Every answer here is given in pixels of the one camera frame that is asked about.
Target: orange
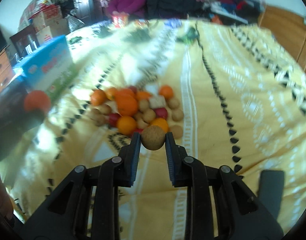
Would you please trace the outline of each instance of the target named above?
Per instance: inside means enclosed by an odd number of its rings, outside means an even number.
[[[122,116],[133,116],[139,110],[139,104],[136,99],[130,95],[120,95],[115,97],[117,110]]]
[[[163,131],[165,133],[168,132],[168,123],[165,119],[163,118],[156,118],[154,119],[152,122],[151,122],[151,125],[156,125],[156,126],[159,126],[163,129]]]
[[[107,99],[106,94],[101,89],[94,90],[93,93],[91,94],[91,104],[93,106],[99,106],[103,104],[106,101],[106,99]]]
[[[115,92],[115,97],[125,96],[125,95],[136,98],[135,93],[129,88],[123,88]]]
[[[136,93],[136,99],[138,101],[141,101],[141,100],[144,100],[144,99],[148,100],[150,97],[152,97],[152,94],[149,93],[149,92],[146,92],[146,91],[138,91]]]
[[[51,108],[51,100],[46,93],[41,90],[33,90],[24,99],[24,110],[30,112],[41,109],[45,114]]]
[[[117,120],[118,131],[126,136],[129,136],[137,128],[137,122],[130,116],[122,116]]]
[[[117,92],[117,88],[111,87],[105,90],[106,97],[108,100],[114,100],[115,93]]]
[[[168,85],[161,86],[158,94],[164,96],[166,100],[171,99],[174,96],[173,89]]]

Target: cardboard box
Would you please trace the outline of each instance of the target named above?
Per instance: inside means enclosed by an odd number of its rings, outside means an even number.
[[[67,35],[70,33],[68,21],[66,19],[61,19],[55,22],[36,34],[38,42],[41,44],[51,40],[60,35]]]
[[[14,68],[21,68],[30,87],[45,91],[51,102],[78,73],[64,35],[46,42]]]
[[[34,26],[35,31],[38,33],[45,27],[58,22],[63,19],[61,7],[59,5],[50,5],[46,9],[34,14],[30,20]]]

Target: blanket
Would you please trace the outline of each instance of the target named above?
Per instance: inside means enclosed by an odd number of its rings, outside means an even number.
[[[184,111],[176,143],[188,155],[230,166],[255,194],[262,170],[285,171],[278,222],[288,232],[306,208],[305,74],[257,26],[164,23],[150,21],[145,39],[134,35],[134,23],[104,38],[91,27],[67,36],[77,41],[69,47],[79,76],[0,163],[18,216],[29,218],[75,166],[98,166],[130,142],[89,119],[92,89],[168,84]],[[165,147],[141,147],[134,186],[119,189],[121,239],[183,239],[185,208],[186,190],[169,181]]]

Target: person in purple sweater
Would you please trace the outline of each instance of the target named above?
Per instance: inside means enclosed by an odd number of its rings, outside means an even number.
[[[146,0],[112,0],[109,3],[108,11],[111,15],[125,12],[132,18],[143,18],[145,3]]]

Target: wooden cabinet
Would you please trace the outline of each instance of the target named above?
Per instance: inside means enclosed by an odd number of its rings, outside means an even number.
[[[270,29],[276,40],[306,72],[306,25],[304,18],[292,12],[267,6],[258,25]]]
[[[6,55],[5,49],[0,53],[0,92],[14,77],[14,71]]]

